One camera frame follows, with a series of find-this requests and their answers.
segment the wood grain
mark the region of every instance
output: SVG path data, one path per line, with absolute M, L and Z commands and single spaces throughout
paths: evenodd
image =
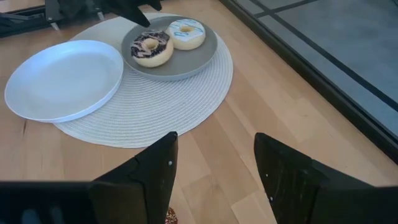
M 370 184 L 398 184 L 398 167 L 221 3 L 162 4 L 163 12 L 209 25 L 234 60 L 225 101 L 179 139 L 170 204 L 181 223 L 275 223 L 254 159 L 257 131 Z M 3 100 L 9 76 L 24 60 L 97 22 L 0 39 L 0 179 L 91 180 L 142 150 L 82 142 L 16 116 Z

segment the woven placemat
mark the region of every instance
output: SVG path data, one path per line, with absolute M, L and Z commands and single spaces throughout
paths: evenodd
M 152 19 L 173 15 L 146 16 Z M 118 17 L 90 27 L 72 40 L 98 40 L 121 51 L 123 37 L 135 25 Z M 86 142 L 128 148 L 147 147 L 169 131 L 186 133 L 217 109 L 231 85 L 231 54 L 217 37 L 216 55 L 199 74 L 176 82 L 157 82 L 141 77 L 125 64 L 119 90 L 102 108 L 80 119 L 54 125 Z

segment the gray floor tile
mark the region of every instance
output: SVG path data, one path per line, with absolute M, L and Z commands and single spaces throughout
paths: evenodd
M 329 78 L 338 88 L 362 106 L 371 116 L 382 123 L 387 129 L 398 136 L 398 112 L 386 105 L 378 97 L 367 91 L 363 86 L 334 66 L 325 57 L 295 36 L 291 31 L 279 24 L 270 16 L 259 19 L 286 44 L 291 46 L 305 60 L 315 66 Z
M 287 6 L 302 0 L 258 0 L 261 4 L 267 6 L 269 9 L 276 9 L 278 7 Z
M 240 4 L 245 10 L 250 12 L 251 14 L 257 14 L 260 12 L 264 12 L 260 7 L 255 5 L 253 2 L 249 0 L 235 0 L 238 4 Z
M 398 101 L 398 7 L 390 0 L 319 0 L 278 13 Z

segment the gray plate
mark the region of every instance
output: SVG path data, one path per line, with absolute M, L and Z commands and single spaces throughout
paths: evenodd
M 216 34 L 202 23 L 206 30 L 204 43 L 193 50 L 174 49 L 169 61 L 155 68 L 140 66 L 131 56 L 131 45 L 135 38 L 148 29 L 166 30 L 169 25 L 178 19 L 190 19 L 182 16 L 165 16 L 150 20 L 148 28 L 135 26 L 124 37 L 122 55 L 127 64 L 142 76 L 152 80 L 175 81 L 191 77 L 204 69 L 213 58 L 217 50 Z

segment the white plate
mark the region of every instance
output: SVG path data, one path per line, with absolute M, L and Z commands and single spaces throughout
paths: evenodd
M 118 90 L 123 58 L 112 46 L 76 40 L 45 49 L 11 75 L 4 92 L 17 115 L 41 122 L 81 118 Z

